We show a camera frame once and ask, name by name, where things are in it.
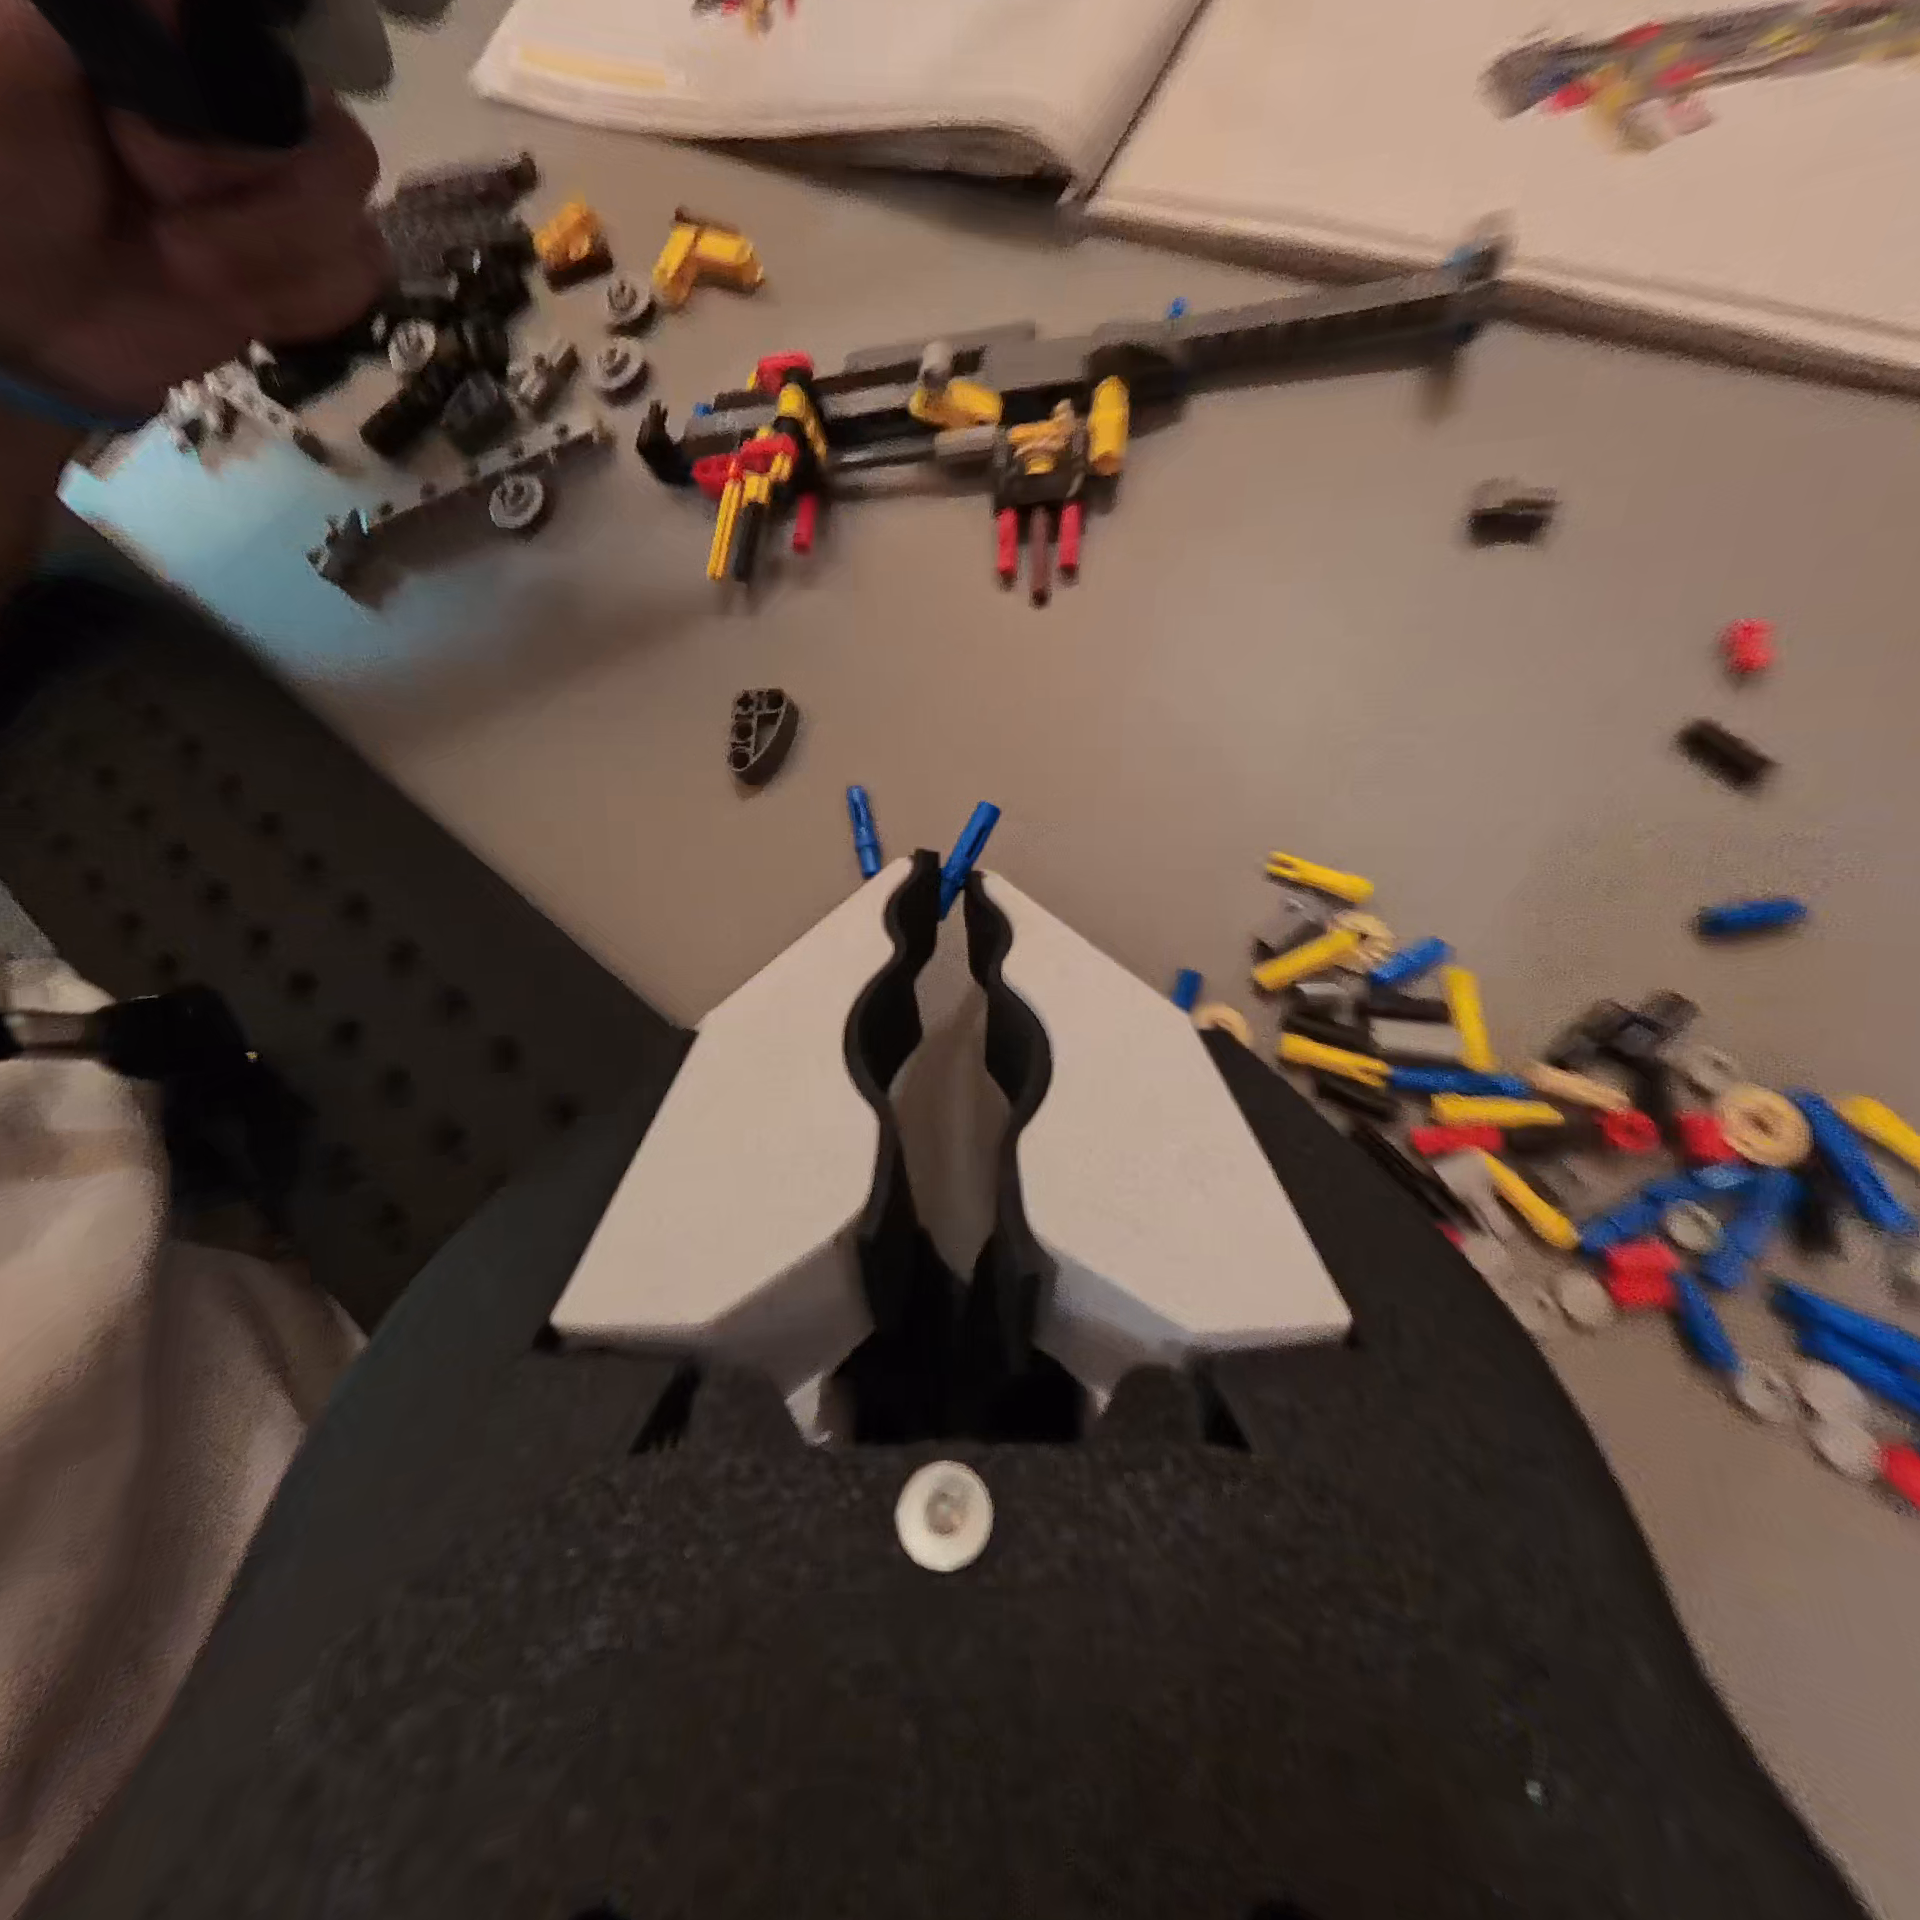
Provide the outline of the grey lego beam assembly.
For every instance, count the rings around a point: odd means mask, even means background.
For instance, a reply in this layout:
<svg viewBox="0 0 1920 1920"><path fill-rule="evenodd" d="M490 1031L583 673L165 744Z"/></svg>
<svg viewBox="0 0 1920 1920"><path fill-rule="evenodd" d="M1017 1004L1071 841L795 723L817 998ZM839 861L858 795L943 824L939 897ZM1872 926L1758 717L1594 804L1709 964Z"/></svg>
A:
<svg viewBox="0 0 1920 1920"><path fill-rule="evenodd" d="M999 587L1043 608L1078 580L1089 513L1119 497L1141 427L1198 393L1446 368L1494 315L1507 254L1504 230L1483 227L1427 268L1253 303L1176 303L1078 334L981 327L827 372L802 352L767 353L687 423L650 405L637 453L659 485L711 508L713 584L752 584L778 528L806 557L827 508L887 472L947 472L984 487Z"/></svg>

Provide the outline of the blue wristband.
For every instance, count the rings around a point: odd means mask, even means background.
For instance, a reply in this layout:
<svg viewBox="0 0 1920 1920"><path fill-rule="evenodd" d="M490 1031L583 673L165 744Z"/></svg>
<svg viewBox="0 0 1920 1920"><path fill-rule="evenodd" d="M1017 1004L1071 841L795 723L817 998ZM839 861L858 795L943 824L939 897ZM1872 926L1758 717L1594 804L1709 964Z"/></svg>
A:
<svg viewBox="0 0 1920 1920"><path fill-rule="evenodd" d="M149 416L127 407L106 407L73 393L39 383L13 368L2 368L2 413L16 421L56 427L79 439L117 439L138 431Z"/></svg>

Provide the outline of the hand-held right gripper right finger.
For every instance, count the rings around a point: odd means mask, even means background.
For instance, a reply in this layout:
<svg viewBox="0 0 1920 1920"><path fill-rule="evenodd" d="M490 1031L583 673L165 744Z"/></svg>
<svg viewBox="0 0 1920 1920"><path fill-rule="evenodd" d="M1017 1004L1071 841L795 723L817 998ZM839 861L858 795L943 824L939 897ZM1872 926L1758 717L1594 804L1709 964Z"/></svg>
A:
<svg viewBox="0 0 1920 1920"><path fill-rule="evenodd" d="M1339 1341L1354 1311L1198 1029L1001 876L965 893L1007 1102L984 1327L1010 1371Z"/></svg>

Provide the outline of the lego instruction booklet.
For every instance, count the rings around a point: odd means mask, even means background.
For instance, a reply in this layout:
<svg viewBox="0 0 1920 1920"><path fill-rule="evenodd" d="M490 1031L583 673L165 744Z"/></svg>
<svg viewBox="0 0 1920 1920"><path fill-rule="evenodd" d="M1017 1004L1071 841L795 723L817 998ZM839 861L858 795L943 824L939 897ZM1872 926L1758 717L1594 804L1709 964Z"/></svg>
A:
<svg viewBox="0 0 1920 1920"><path fill-rule="evenodd" d="M1514 308L1917 393L1917 5L510 5L495 103L1063 184L1285 271L1481 219Z"/></svg>

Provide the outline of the single short black lego pin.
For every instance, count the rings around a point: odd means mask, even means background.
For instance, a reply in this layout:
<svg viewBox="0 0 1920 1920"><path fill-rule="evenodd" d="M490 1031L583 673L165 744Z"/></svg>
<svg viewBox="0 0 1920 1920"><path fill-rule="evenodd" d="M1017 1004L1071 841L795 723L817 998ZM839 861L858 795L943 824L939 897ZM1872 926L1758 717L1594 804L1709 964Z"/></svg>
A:
<svg viewBox="0 0 1920 1920"><path fill-rule="evenodd" d="M1711 717L1686 723L1672 742L1698 772L1738 792L1760 791L1779 767L1758 742Z"/></svg>

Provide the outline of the small grey connector piece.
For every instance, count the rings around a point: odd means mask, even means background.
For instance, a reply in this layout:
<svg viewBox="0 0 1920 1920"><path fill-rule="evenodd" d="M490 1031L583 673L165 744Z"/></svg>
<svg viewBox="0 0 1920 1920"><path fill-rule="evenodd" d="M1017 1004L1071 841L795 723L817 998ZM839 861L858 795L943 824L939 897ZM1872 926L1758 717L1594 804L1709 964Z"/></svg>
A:
<svg viewBox="0 0 1920 1920"><path fill-rule="evenodd" d="M784 688L743 688L727 732L727 769L736 787L759 791L775 781L799 736L801 703Z"/></svg>

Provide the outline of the black perforated panel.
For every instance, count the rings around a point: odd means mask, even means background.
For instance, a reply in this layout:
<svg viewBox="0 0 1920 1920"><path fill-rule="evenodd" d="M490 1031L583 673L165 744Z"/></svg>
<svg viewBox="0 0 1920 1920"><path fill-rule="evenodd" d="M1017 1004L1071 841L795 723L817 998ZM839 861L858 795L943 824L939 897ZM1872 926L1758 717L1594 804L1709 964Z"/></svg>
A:
<svg viewBox="0 0 1920 1920"><path fill-rule="evenodd" d="M256 1048L141 1085L184 1220L365 1331L461 1279L551 1341L688 1032L187 611L49 574L2 656L13 897L111 1001L206 985Z"/></svg>

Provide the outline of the pile of small lego pins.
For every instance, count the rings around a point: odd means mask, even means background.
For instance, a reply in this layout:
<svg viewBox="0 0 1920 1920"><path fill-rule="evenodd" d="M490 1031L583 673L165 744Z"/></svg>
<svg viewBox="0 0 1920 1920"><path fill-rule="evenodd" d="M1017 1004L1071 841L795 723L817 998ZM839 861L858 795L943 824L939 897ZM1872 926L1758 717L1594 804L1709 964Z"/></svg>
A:
<svg viewBox="0 0 1920 1920"><path fill-rule="evenodd" d="M1771 1085L1679 992L1502 1054L1481 976L1395 934L1367 878L1264 876L1281 924L1245 993L1168 979L1191 1027L1278 1068L1536 1340L1659 1333L1720 1404L1917 1512L1913 1115Z"/></svg>

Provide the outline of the yellow three-hole lego beam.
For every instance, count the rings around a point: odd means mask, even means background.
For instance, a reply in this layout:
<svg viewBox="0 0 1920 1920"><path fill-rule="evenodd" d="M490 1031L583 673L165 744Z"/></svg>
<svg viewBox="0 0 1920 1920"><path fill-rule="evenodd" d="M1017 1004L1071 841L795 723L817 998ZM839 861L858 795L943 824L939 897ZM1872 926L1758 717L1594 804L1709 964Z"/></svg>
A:
<svg viewBox="0 0 1920 1920"><path fill-rule="evenodd" d="M609 229L586 199L568 199L531 230L535 265L549 289L614 271Z"/></svg>

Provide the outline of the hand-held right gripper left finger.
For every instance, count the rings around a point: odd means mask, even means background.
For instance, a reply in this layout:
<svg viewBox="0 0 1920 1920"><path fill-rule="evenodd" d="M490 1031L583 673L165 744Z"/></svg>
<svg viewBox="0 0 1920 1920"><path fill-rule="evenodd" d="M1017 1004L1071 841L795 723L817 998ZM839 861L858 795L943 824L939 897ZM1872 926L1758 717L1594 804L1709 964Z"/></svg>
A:
<svg viewBox="0 0 1920 1920"><path fill-rule="evenodd" d="M939 856L901 855L699 1023L549 1324L575 1347L845 1360L918 1207L894 1104Z"/></svg>

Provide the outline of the person's left hand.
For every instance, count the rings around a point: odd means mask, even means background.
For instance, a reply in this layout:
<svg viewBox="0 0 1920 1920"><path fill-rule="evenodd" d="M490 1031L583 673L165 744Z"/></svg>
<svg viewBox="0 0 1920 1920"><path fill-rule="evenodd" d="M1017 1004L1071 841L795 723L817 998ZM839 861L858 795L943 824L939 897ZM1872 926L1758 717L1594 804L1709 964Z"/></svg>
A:
<svg viewBox="0 0 1920 1920"><path fill-rule="evenodd" d="M262 343L327 339L390 276L378 156L318 88L293 150L186 144L106 107L34 5L2 7L2 358L152 413Z"/></svg>

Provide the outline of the pile of black grey beams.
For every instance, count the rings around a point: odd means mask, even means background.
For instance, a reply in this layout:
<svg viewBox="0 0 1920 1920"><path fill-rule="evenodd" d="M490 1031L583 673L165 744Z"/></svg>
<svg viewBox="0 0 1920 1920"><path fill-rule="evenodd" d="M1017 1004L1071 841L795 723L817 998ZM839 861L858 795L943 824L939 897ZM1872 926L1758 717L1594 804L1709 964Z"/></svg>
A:
<svg viewBox="0 0 1920 1920"><path fill-rule="evenodd" d="M327 472L371 464L368 493L305 550L320 582L360 593L391 547L451 513L523 540L490 524L495 481L543 472L557 510L560 472L610 449L607 417L563 407L583 379L575 344L522 339L545 280L523 212L539 183L531 150L401 175L374 205L391 280L357 323L253 343L160 407L165 439L210 468L269 440Z"/></svg>

